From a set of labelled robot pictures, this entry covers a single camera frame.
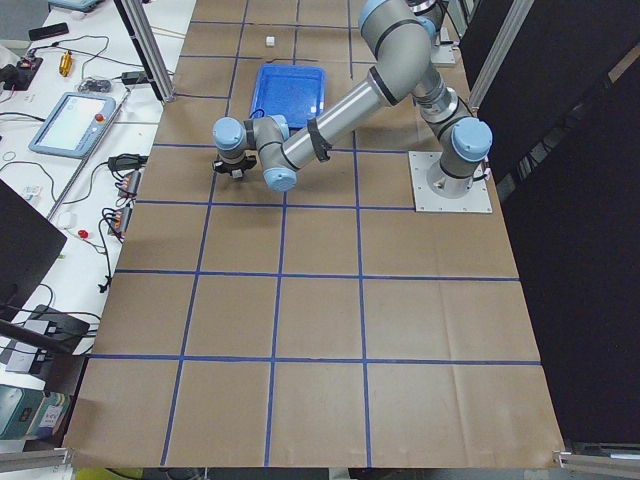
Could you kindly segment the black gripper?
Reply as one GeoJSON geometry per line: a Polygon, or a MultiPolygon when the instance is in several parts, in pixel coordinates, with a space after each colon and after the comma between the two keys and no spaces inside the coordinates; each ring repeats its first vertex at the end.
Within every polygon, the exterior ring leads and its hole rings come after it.
{"type": "Polygon", "coordinates": [[[257,164],[255,156],[238,157],[236,162],[230,162],[228,159],[217,156],[212,162],[213,170],[219,174],[228,174],[231,176],[234,170],[242,170],[243,172],[253,169],[257,164]]]}

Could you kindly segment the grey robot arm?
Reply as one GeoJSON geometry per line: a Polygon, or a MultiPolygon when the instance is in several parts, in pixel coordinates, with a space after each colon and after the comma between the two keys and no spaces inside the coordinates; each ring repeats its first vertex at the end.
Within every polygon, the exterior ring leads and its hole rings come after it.
{"type": "Polygon", "coordinates": [[[448,0],[407,0],[407,5],[428,32],[433,45],[458,45],[454,40],[441,39],[442,26],[448,14],[448,0]]]}
{"type": "Polygon", "coordinates": [[[472,116],[433,65],[436,26],[420,19],[407,1],[369,1],[361,10],[359,30],[376,59],[361,82],[295,134],[281,115],[218,119],[212,129],[217,149],[213,170],[240,178],[260,164],[267,186],[286,192],[296,185],[298,171],[312,160],[328,161],[334,141],[381,108],[412,96],[442,147],[438,163],[428,171],[430,189],[448,199],[466,195],[479,179],[475,172],[487,159],[493,134],[472,116]]]}

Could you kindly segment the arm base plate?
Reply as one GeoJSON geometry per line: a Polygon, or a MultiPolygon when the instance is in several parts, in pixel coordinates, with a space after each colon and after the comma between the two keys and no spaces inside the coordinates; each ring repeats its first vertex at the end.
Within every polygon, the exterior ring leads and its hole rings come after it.
{"type": "Polygon", "coordinates": [[[436,67],[453,67],[456,58],[452,45],[433,45],[431,47],[431,62],[436,67]]]}
{"type": "Polygon", "coordinates": [[[444,173],[440,152],[409,151],[409,170],[418,213],[491,214],[493,212],[482,166],[466,179],[444,173]]]}

